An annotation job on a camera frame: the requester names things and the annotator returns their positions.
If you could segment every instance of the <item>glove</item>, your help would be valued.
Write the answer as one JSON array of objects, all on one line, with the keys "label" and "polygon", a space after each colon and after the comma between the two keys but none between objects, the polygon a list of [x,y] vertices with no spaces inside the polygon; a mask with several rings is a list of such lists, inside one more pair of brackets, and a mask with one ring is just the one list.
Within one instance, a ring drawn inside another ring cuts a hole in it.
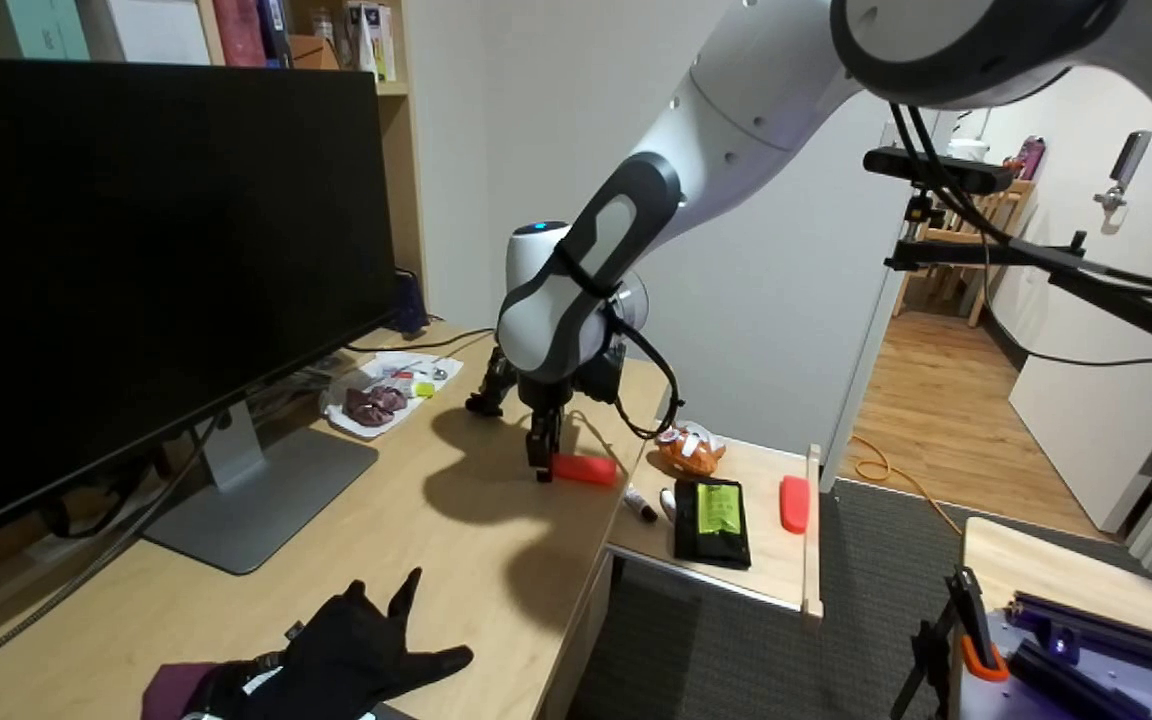
[{"label": "glove", "polygon": [[280,671],[255,694],[217,694],[227,709],[223,720],[354,720],[378,700],[407,689],[435,683],[459,671],[470,651],[465,644],[444,651],[407,651],[407,615],[421,570],[389,600],[389,615],[353,582],[331,597],[289,644]]}]

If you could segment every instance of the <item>wooden desk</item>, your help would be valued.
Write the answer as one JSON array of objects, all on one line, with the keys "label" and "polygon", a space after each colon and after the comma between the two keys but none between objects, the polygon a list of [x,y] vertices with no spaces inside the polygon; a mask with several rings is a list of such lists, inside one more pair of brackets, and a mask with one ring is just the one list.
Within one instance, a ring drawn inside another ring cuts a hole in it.
[{"label": "wooden desk", "polygon": [[[739,592],[747,600],[825,615],[818,603],[818,457],[794,457],[774,453],[742,440],[725,440],[725,464],[715,476],[742,484],[742,512],[747,512],[747,554],[751,570],[715,570],[715,563],[683,563],[671,562],[671,525],[655,519],[643,525],[632,512],[614,516],[613,554],[669,570],[675,575],[715,585],[728,592]],[[803,476],[813,484],[813,519],[803,537],[793,537],[780,529],[780,481]],[[671,476],[663,476],[655,464],[641,464],[627,481],[632,493],[641,493],[659,512],[659,490],[671,490]]]},{"label": "wooden desk", "polygon": [[[1081,554],[1042,546],[1034,537],[1022,537],[1014,529],[1003,529],[1003,525],[992,525],[980,516],[967,519],[962,537],[967,537],[962,541],[962,563],[975,573],[983,612],[992,612],[992,615],[1009,609],[1014,590],[1022,590],[1031,597],[1048,597],[1048,600],[1059,600],[1059,603],[1070,603],[1070,609],[1085,609],[1095,615],[1152,627],[1152,582],[1144,582],[1144,575],[1131,575],[1124,570],[1112,570],[1112,563],[1089,562]],[[989,712],[967,709],[973,695],[980,694],[973,683],[980,683],[980,681],[958,671],[958,683],[956,683],[958,700],[956,706],[958,706],[958,716],[975,720]]]},{"label": "wooden desk", "polygon": [[[253,575],[218,575],[146,541],[0,650],[0,716],[141,716],[141,694],[170,659],[245,659],[284,644],[347,582],[384,609],[422,570],[410,650],[468,644],[475,659],[396,700],[410,716],[532,716],[619,512],[614,493],[537,484],[522,461],[522,406],[504,423],[459,406],[475,391],[489,342],[465,371],[396,431],[378,461]],[[622,406],[659,409],[659,379],[627,366]],[[643,443],[614,409],[576,400],[614,457]]]}]

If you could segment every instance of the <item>shelf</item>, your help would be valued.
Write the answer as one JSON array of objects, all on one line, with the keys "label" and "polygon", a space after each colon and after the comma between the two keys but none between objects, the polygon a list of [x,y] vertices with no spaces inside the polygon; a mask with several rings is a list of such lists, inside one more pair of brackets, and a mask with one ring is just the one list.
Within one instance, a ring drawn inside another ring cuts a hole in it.
[{"label": "shelf", "polygon": [[404,80],[377,84],[377,95],[407,95],[407,84]]}]

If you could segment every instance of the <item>black monitor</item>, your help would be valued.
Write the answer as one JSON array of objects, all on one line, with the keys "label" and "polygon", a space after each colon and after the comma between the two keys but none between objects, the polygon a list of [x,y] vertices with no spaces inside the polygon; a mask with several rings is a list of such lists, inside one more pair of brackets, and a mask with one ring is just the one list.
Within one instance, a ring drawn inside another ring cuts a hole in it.
[{"label": "black monitor", "polygon": [[[0,61],[0,525],[384,324],[392,274],[367,78]],[[263,453],[154,537],[253,573],[373,461]]]}]

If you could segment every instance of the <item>cable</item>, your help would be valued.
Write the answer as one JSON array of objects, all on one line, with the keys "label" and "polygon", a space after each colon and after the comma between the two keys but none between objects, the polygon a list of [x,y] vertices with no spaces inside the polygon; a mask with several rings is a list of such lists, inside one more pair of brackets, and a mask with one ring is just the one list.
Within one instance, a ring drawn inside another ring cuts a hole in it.
[{"label": "cable", "polygon": [[73,525],[69,516],[69,505],[62,499],[52,499],[52,505],[40,505],[40,519],[52,537],[60,541],[89,541],[89,537],[100,537],[110,519],[124,516],[127,499],[134,495],[141,490],[141,476],[130,476],[130,469],[116,469],[116,481],[107,484],[107,495],[110,505],[89,519],[82,529]]},{"label": "cable", "polygon": [[347,353],[410,353],[410,350],[447,350],[447,345],[459,345],[468,338],[491,338],[497,327],[470,327],[470,334],[454,334],[454,338],[444,338],[444,342],[429,342],[429,345],[396,345],[396,350],[377,350],[377,345],[347,345]]},{"label": "cable", "polygon": [[627,481],[627,464],[619,461],[619,453],[613,447],[613,440],[607,440],[581,409],[570,409],[570,415],[576,415],[576,423],[582,423],[587,437],[614,461],[619,481]]},{"label": "cable", "polygon": [[897,481],[913,484],[913,490],[922,495],[922,505],[934,508],[934,516],[938,516],[956,537],[962,537],[962,529],[933,499],[933,493],[927,493],[917,476],[900,472],[900,469],[886,461],[882,447],[876,447],[876,443],[865,440],[865,437],[850,437],[850,443],[860,443],[860,447],[868,447],[873,457],[881,457],[881,464],[882,464],[882,476],[881,476],[881,481],[892,481],[892,476],[897,476]]},{"label": "cable", "polygon": [[655,437],[663,437],[663,431],[671,428],[675,411],[683,409],[680,379],[671,377],[671,369],[669,369],[669,359],[659,355],[659,350],[655,350],[643,334],[635,334],[632,324],[622,324],[614,311],[607,311],[607,327],[613,327],[613,334],[622,334],[622,338],[627,338],[641,353],[649,353],[649,359],[663,371],[669,406],[663,406],[663,415],[659,415],[655,428],[641,428],[641,423],[627,415],[622,400],[614,396],[614,411],[619,411],[622,428],[635,431],[641,440],[655,440]]},{"label": "cable", "polygon": [[1048,366],[1070,366],[1070,369],[1131,369],[1131,366],[1152,366],[1152,355],[1117,355],[1117,359],[1085,359],[1085,355],[1048,355],[1048,353],[1031,353],[1021,350],[1031,359],[1048,359]]},{"label": "cable", "polygon": [[100,549],[69,585],[60,585],[48,600],[40,600],[27,615],[19,615],[0,636],[0,650],[11,644],[19,632],[27,632],[35,622],[44,622],[52,609],[60,609],[73,592],[81,592],[92,575],[100,575],[116,558],[124,558],[134,546],[134,537],[161,516],[161,508],[184,490],[184,481],[202,461],[202,440],[211,437],[211,428],[217,423],[207,423],[194,437],[190,457],[181,464],[181,472],[150,499],[142,499],[134,512],[127,512],[118,525],[107,529],[107,533],[116,533],[116,529],[124,529],[124,533],[116,533],[116,541],[107,549]]},{"label": "cable", "polygon": [[[992,239],[998,239],[998,243],[1011,243],[1014,237],[998,233],[989,216],[980,216],[975,205],[962,195],[962,189],[952,185],[952,176],[944,171],[944,163],[938,163],[938,155],[934,155],[934,145],[933,145],[933,133],[927,133],[918,110],[902,105],[902,114],[913,117],[913,127],[917,127],[917,135],[918,135],[918,149],[917,149],[913,135],[909,135],[909,126],[902,126],[902,117],[900,117],[900,105],[892,105],[892,120],[897,120],[897,133],[900,133],[902,154],[909,154],[913,160],[927,160],[927,167],[933,167],[933,181],[934,181],[934,185],[933,185],[933,195],[934,195],[938,205],[947,205],[952,214],[958,214],[975,233],[983,233],[983,237],[992,237]],[[1085,255],[1069,255],[1069,269],[1077,269],[1077,274],[1095,274],[1095,280],[1098,280],[1105,289],[1152,296],[1152,276],[1144,276],[1144,274],[1095,263],[1095,260],[1085,260]]]}]

